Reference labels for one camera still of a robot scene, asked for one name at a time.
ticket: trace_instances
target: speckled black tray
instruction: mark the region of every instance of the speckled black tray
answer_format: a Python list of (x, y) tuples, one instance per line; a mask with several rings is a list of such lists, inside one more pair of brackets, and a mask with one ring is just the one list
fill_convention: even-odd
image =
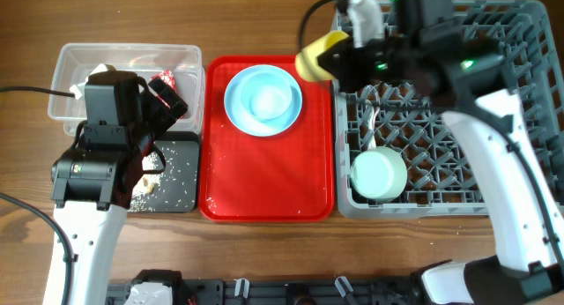
[(155, 144), (167, 159), (165, 173), (153, 177), (159, 183), (155, 183), (150, 194), (134, 192), (130, 212), (191, 212), (197, 205), (198, 136), (168, 132)]

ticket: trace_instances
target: light blue bowl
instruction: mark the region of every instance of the light blue bowl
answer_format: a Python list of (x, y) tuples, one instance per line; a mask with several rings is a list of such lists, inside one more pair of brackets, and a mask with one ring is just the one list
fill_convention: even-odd
[[(291, 94), (287, 108), (274, 108), (278, 111), (284, 109), (279, 116), (259, 118), (253, 115), (253, 91), (259, 92), (265, 86), (276, 86), (279, 94)], [(288, 129), (298, 118), (302, 105), (301, 89), (288, 72), (275, 66), (256, 65), (240, 71), (231, 79), (227, 85), (224, 104), (229, 121), (237, 129), (252, 136), (269, 137)]]

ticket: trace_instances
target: gray dish rack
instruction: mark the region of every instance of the gray dish rack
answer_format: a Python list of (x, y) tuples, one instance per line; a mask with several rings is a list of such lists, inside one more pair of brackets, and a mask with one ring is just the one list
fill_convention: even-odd
[[(381, 1), (388, 33), (395, 30), (390, 1)], [(545, 177), (564, 211), (564, 82), (545, 6), (536, 0), (453, 0), (463, 24), (463, 37), (494, 37), (503, 42), (514, 67), (529, 136)], [(337, 14), (331, 29), (350, 28)], [(487, 215), (482, 196), (462, 150), (429, 111), (384, 112), (374, 131), (377, 145), (401, 152), (408, 167), (408, 183), (395, 200), (379, 204), (356, 193), (349, 174), (354, 158), (371, 133), (361, 138), (367, 121), (364, 94), (335, 91), (335, 157), (338, 209), (347, 218), (421, 218), (442, 215)], [(375, 87), (382, 103), (428, 103), (415, 100), (410, 84)]]

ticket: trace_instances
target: red tray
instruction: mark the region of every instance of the red tray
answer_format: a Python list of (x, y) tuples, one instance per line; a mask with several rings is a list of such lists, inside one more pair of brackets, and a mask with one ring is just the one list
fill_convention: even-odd
[[(211, 62), (205, 91), (200, 211), (215, 221), (319, 221), (333, 210), (333, 129), (330, 94), (303, 81), (294, 56), (222, 56)], [(301, 88), (296, 122), (267, 138), (243, 133), (229, 121), (224, 95), (243, 69), (270, 64)]]

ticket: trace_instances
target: light blue plate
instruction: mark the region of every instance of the light blue plate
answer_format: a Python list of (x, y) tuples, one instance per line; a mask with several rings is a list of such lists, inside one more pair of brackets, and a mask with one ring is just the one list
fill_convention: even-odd
[[(292, 102), (280, 116), (259, 121), (247, 111), (241, 101), (241, 82), (255, 72), (272, 72), (283, 77), (292, 89)], [(287, 71), (271, 65), (256, 65), (240, 71), (227, 85), (224, 99), (227, 117), (237, 129), (255, 137), (269, 137), (288, 129), (301, 112), (301, 89)]]

